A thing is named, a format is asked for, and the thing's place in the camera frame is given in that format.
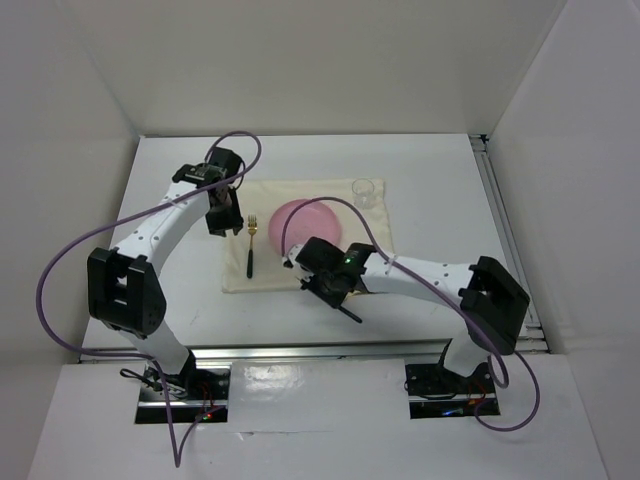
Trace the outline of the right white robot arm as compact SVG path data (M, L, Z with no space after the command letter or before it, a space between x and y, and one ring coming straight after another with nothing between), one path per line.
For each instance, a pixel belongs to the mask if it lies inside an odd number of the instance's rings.
M460 391L491 354L514 353L530 297L502 264L481 256L473 264L438 263L393 256L353 243L342 251L312 237L283 256L301 273L301 288L340 310L350 293L395 294L448 307L465 324L448 342L436 379L448 392Z

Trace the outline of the gold fork green handle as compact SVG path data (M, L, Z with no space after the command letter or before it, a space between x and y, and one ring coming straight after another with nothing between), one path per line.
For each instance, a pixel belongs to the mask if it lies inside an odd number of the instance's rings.
M250 214L247 218L247 231L249 235L249 247L247 252L246 277L253 278L254 272L254 238L258 230L257 216Z

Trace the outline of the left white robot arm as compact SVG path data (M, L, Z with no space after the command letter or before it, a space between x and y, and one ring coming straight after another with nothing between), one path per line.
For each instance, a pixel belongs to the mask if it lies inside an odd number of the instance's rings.
M209 381L195 356L165 321L167 301L159 275L166 260L191 227L203 219L208 233L226 237L243 229L236 188L216 187L193 197L199 188L237 175L244 166L231 150L214 147L202 163L185 164L165 194L167 208L148 216L114 248L96 248L87 261L90 315L120 333L141 354L153 357L151 377L176 399L189 397L197 382Z

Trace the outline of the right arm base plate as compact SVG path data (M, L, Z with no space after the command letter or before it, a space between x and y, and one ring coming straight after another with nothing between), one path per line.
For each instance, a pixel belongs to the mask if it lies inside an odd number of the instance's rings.
M499 416L496 387L487 363L470 377L462 377L438 364L406 364L404 389L410 418L438 419Z

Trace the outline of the pink plate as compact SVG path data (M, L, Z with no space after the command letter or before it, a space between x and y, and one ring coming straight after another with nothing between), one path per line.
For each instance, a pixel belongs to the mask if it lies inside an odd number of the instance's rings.
M280 255L281 238L289 214L304 199L289 201L278 207L268 224L268 237L275 253ZM285 251L296 244L305 244L311 237L322 238L338 246L342 237L342 226L334 211L321 202L314 202L297 211L290 220L285 236Z

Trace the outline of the cream cloth placemat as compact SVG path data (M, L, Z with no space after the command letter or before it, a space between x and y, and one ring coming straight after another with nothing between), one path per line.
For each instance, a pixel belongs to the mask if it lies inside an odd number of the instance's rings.
M272 214L281 205L296 199L322 197L326 206L337 215L342 226L339 242L341 250L352 243L367 243L369 237L357 215L348 207L333 202L333 197L354 205L352 183L356 179L324 180L260 180L242 185L238 198L243 211L257 216L258 230L254 238L253 278L246 277L249 235L242 232L226 239L222 291L227 294L276 292L299 287L299 273L282 265L282 256L275 253L268 237L268 224ZM371 179L376 188L376 200L371 209L359 209L377 243L392 251L391 227L384 203L384 181Z

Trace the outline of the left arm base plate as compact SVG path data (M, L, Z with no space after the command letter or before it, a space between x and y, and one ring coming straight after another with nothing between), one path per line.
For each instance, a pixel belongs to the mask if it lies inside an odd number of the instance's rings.
M122 377L140 382L135 423L158 425L167 423L165 395L160 378L151 368L142 374L120 371ZM177 424L192 423L201 417L202 423L226 423L230 388L230 365L215 365L205 369L186 390L169 385L169 399L173 421Z

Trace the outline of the clear plastic cup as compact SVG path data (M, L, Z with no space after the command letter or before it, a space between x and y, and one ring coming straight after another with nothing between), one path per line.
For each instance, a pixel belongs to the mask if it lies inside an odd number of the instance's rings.
M376 188L371 179L359 178L352 183L354 205L362 210L371 209L376 200Z

